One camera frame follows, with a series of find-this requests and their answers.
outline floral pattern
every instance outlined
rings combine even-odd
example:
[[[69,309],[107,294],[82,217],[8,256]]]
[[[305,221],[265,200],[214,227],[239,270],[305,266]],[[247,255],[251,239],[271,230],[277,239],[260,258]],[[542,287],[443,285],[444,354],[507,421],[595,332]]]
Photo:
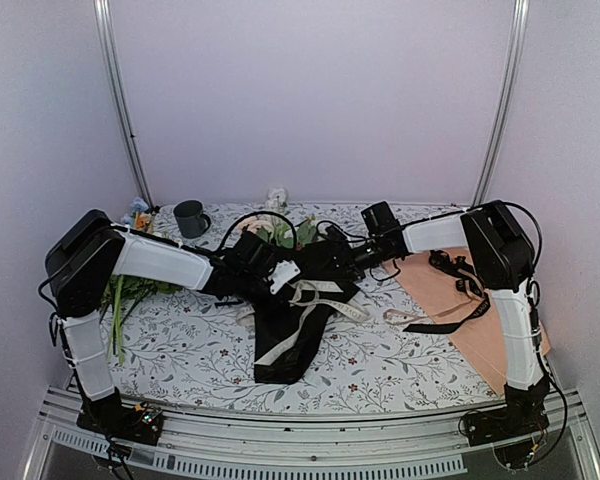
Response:
[[[290,205],[294,223],[307,217],[337,222],[364,234],[362,205]],[[208,205],[209,231],[189,245],[214,248],[240,216],[262,205]],[[400,221],[435,215],[449,207],[394,205]],[[155,230],[179,237],[173,208],[164,207]],[[238,237],[234,232],[228,245]],[[374,275],[386,273],[378,268]],[[241,306],[191,291],[154,295],[124,324],[124,365],[111,357],[114,380],[125,394],[175,404],[275,413],[382,413],[467,405],[495,396],[446,336],[403,333],[387,324],[389,308],[423,314],[395,281],[370,277],[354,300],[372,319],[353,323],[334,315],[320,350],[304,377],[293,385],[257,384],[253,378],[253,328],[238,326]],[[102,322],[103,338],[111,316]]]

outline white backdrop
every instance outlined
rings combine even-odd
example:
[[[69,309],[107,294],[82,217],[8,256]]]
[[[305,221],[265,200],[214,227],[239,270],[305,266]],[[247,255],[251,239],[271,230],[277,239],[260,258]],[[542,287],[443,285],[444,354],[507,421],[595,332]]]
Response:
[[[514,2],[117,0],[157,203],[470,203]]]

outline mug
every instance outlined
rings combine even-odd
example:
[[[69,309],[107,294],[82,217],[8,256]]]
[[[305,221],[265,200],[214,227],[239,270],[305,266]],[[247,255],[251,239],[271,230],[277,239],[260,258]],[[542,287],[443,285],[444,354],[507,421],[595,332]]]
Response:
[[[179,203],[173,209],[173,216],[183,238],[198,238],[211,226],[211,219],[202,212],[202,203],[197,200]]]

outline white wall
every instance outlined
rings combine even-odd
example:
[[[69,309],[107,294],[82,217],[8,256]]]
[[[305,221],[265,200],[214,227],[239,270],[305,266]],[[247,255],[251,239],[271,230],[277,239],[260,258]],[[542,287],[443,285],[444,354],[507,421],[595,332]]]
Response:
[[[600,1],[531,2],[491,197],[537,215],[542,317],[600,445]]]
[[[0,0],[0,480],[15,478],[46,387],[67,375],[35,290],[89,208],[134,195],[93,2]]]
[[[470,203],[513,5],[111,2],[156,201]]]

